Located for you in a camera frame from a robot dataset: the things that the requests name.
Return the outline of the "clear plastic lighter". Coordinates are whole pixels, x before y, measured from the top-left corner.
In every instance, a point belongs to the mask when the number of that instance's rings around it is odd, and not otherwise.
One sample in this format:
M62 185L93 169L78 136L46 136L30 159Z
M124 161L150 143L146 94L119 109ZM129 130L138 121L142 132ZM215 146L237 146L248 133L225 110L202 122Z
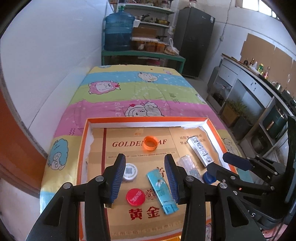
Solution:
M177 161L177 165L183 167L187 175L193 176L200 180L202 183L204 183L199 171L197 170L195 164L193 163L189 155L180 157L180 159Z

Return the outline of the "blue water jug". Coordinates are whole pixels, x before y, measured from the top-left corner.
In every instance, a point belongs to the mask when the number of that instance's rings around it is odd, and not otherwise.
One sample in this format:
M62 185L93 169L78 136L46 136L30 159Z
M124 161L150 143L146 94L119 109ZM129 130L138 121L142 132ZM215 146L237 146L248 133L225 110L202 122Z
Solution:
M104 50L129 50L134 21L135 17L125 12L125 4L119 4L118 11L105 18Z

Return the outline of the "brown wooden door frame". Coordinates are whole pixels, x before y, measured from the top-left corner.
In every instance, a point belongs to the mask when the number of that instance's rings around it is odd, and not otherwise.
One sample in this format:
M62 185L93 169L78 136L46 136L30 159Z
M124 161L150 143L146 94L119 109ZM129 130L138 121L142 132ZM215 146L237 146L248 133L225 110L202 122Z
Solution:
M46 159L25 136L1 95L1 178L39 197Z

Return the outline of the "black refrigerator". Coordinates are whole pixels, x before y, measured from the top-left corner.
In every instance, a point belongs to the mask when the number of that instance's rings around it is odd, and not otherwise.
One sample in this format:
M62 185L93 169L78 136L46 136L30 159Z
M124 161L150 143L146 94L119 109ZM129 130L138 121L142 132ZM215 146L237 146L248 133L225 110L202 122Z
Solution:
M197 8L179 10L174 46L185 58L182 75L198 77L203 66L215 24L215 18Z

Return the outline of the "potted green plant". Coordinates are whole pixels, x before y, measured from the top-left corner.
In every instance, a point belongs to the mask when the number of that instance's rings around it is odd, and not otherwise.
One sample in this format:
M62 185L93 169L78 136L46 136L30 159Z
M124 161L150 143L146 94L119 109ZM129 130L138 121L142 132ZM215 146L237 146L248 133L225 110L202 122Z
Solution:
M227 100L221 113L221 119L235 136L246 135L252 128L247 106L242 101Z

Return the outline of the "teal lighter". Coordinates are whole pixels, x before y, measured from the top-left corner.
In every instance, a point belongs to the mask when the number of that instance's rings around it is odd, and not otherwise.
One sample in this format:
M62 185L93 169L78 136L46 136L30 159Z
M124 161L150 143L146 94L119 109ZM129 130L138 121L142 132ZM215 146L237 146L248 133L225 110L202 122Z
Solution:
M179 210L165 179L162 177L158 169L154 169L147 173L147 178L156 193L156 196L166 215L173 214Z

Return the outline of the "red bottle cap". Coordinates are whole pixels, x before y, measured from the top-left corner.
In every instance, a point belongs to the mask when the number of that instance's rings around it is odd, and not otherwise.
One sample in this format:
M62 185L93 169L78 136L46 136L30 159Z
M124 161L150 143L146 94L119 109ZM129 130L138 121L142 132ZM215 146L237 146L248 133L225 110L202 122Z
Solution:
M140 206L145 202L145 193L138 188L130 189L126 194L126 201L131 206Z

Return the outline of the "plastic bag of food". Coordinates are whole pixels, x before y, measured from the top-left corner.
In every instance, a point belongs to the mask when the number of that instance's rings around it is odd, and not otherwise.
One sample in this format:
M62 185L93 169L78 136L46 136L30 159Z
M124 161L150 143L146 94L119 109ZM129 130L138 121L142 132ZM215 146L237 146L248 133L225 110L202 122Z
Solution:
M176 47L174 47L174 42L172 38L169 39L169 44L165 47L164 53L173 56L179 54L179 50Z

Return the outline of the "grey kitchen counter cabinet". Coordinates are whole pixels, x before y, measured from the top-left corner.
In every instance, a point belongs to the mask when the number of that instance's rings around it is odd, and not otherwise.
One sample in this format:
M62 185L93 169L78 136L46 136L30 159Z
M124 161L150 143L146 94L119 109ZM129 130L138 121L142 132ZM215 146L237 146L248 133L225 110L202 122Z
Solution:
M226 55L213 70L207 100L220 115L227 100L247 106L252 128L235 136L245 155L262 155L277 162L288 156L287 118L294 115L280 93L249 68Z

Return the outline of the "blue bottle cap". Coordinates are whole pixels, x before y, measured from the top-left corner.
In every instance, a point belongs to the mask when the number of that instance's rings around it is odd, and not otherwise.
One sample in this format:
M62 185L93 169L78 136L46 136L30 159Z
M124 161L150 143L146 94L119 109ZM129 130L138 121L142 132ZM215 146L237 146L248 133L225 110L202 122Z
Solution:
M212 176L211 174L209 174L209 172L205 172L203 174L202 178L203 178L204 183L206 183L206 184L213 184L217 181L217 179L214 176Z

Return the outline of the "gold lighter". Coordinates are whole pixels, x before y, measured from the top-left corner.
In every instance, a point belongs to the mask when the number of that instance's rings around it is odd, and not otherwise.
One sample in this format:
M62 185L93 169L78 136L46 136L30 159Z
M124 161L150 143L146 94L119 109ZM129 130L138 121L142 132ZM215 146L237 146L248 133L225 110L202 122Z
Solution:
M113 204L113 203L105 203L105 204L104 204L104 207L105 207L105 208L112 208L112 204Z

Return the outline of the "white bottle cap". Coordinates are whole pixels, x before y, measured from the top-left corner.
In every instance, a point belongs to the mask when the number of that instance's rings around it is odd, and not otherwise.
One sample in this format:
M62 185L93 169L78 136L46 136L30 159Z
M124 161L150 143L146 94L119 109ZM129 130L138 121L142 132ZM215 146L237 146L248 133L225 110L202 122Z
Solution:
M136 165L132 163L126 163L123 181L131 182L137 177L137 175L138 169Z

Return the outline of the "colourful cartoon blanket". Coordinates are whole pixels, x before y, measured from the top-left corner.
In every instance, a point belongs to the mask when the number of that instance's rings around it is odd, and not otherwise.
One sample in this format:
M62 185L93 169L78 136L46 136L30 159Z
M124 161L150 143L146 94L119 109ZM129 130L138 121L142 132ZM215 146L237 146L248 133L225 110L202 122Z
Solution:
M41 184L40 208L58 188L77 178L78 151L88 118L183 116L208 118L227 151L239 155L234 137L217 114L176 70L144 65L94 67L72 91L64 108L50 111L43 122L41 144L48 160Z

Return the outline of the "wall shelf unit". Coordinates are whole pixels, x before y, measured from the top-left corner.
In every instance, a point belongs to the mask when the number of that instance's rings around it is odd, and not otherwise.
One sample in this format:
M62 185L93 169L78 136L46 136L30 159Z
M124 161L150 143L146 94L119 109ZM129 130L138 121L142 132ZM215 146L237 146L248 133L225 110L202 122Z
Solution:
M134 1L125 4L125 11L134 15L136 20L140 20L141 26L147 25L163 29L170 27L169 16L175 14L170 8L153 6L152 3L135 3Z

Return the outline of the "white patterned lighter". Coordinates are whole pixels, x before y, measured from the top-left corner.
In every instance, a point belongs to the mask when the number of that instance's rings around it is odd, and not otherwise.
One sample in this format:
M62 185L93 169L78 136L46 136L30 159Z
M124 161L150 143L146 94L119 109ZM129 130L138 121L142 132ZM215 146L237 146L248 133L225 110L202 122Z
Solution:
M199 141L196 136L189 137L187 143L193 149L194 153L198 156L204 167L214 162L209 152L205 149L203 144Z

